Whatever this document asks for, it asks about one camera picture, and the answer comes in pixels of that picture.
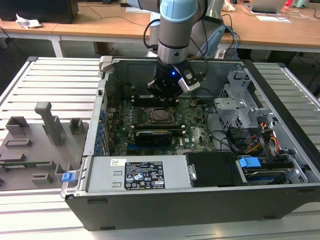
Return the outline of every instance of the power supply label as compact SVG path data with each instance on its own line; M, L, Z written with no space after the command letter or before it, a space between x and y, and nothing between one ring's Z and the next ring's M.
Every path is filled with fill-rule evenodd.
M162 161L126 162L124 188L126 190L165 189Z

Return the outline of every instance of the metal workbench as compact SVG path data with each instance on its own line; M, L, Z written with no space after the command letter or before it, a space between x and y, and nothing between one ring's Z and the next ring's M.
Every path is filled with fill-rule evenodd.
M52 102L61 122L90 122L99 77L99 59L47 58L28 61L0 97L0 141L11 116L40 123L37 101ZM320 103L286 69L256 63L276 94L320 149ZM259 92L256 93L265 104ZM0 192L0 238L4 239L320 239L320 203L306 204L280 220L243 221L193 226L86 231L60 197L60 189Z

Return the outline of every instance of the robotic arm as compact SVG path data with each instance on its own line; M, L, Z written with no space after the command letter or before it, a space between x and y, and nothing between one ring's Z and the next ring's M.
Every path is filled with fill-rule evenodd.
M136 8L161 14L156 74L147 84L147 88L164 103L175 101L181 93L200 87L205 75L202 72L195 73L186 60L192 29L207 12L210 20L222 24L220 11L223 2L223 0L128 1Z

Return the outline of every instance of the motherboard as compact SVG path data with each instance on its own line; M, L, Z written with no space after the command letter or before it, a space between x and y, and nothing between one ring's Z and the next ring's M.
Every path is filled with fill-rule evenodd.
M183 155L214 151L206 127L207 103L181 97L175 106L111 100L106 126L112 156Z

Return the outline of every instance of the blue latch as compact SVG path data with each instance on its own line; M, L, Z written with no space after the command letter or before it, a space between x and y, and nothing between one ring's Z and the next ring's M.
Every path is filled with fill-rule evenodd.
M246 156L239 159L239 163L242 168L260 168L261 163L257 157Z
M74 183L76 181L76 173L75 172L66 172L62 175L63 183Z

